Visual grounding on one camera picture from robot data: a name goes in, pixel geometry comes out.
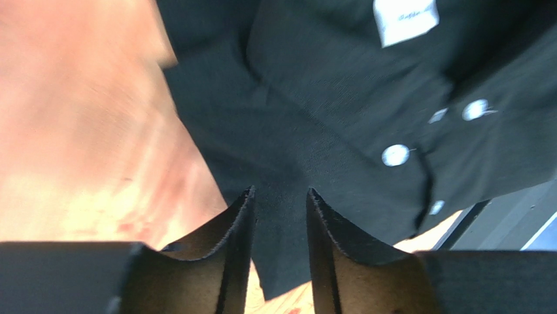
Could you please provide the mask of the black long sleeve shirt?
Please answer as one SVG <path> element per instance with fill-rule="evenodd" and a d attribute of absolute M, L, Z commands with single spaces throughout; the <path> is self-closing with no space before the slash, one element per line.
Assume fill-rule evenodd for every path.
<path fill-rule="evenodd" d="M 556 174 L 555 1 L 159 1 L 180 119 L 256 188 L 270 300 L 310 279 L 313 187 L 388 244 Z"/>

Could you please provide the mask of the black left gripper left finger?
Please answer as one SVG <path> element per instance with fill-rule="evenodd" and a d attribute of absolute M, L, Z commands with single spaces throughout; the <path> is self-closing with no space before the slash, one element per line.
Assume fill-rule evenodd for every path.
<path fill-rule="evenodd" d="M 4 242 L 2 313 L 243 313 L 255 189 L 157 251 L 141 242 Z"/>

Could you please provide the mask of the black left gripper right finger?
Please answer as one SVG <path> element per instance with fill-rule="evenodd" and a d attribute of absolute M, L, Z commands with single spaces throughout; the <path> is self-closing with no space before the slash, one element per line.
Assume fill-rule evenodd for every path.
<path fill-rule="evenodd" d="M 555 313 L 556 253 L 418 251 L 371 236 L 307 194 L 317 313 Z"/>

